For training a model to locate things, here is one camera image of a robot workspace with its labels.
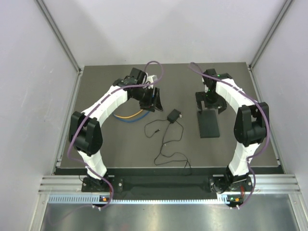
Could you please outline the black network switch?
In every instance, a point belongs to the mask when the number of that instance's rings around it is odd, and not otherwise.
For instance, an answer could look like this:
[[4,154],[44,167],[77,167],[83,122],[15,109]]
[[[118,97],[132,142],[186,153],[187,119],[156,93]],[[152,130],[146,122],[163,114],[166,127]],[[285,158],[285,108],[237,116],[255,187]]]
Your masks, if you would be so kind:
[[219,138],[219,126],[215,110],[197,112],[200,138]]

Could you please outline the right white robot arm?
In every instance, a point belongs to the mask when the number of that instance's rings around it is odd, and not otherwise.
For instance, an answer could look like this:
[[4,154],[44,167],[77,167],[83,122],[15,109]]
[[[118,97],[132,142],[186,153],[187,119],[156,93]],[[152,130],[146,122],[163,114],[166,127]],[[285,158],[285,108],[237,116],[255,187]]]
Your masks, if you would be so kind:
[[217,115],[230,106],[236,113],[233,133],[237,141],[233,158],[223,178],[212,180],[213,191],[223,193],[237,190],[248,182],[248,166],[256,150],[267,137],[269,106],[248,97],[228,74],[207,69],[202,74],[204,91],[195,94],[197,119],[201,138],[220,137]]

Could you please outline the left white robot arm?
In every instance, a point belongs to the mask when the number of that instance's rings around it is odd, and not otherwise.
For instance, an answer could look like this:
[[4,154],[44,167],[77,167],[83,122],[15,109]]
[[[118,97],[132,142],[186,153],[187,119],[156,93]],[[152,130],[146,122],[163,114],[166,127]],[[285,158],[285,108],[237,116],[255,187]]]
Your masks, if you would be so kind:
[[160,80],[161,77],[133,68],[125,78],[115,80],[96,103],[71,115],[67,155],[70,155],[72,149],[77,150],[81,156],[80,161],[84,163],[87,175],[97,190],[104,191],[109,186],[107,168],[100,152],[103,145],[102,125],[129,99],[137,100],[142,110],[162,111],[160,89],[154,86]]

